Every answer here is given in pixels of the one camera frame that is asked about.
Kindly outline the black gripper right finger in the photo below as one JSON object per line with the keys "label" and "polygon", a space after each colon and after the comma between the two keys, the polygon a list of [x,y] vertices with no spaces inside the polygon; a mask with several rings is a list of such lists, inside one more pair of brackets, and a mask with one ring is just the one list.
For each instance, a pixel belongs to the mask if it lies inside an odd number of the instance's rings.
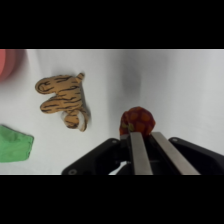
{"label": "black gripper right finger", "polygon": [[153,132],[152,137],[181,175],[199,175],[199,172],[188,162],[177,148],[165,138],[162,133]]}

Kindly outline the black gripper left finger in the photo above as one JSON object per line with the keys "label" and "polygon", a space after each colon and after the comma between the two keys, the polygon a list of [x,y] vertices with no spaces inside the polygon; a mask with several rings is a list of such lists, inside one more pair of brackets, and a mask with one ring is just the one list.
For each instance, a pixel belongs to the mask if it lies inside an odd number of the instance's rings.
{"label": "black gripper left finger", "polygon": [[130,134],[131,152],[135,175],[152,175],[152,168],[148,159],[142,134],[132,132]]}

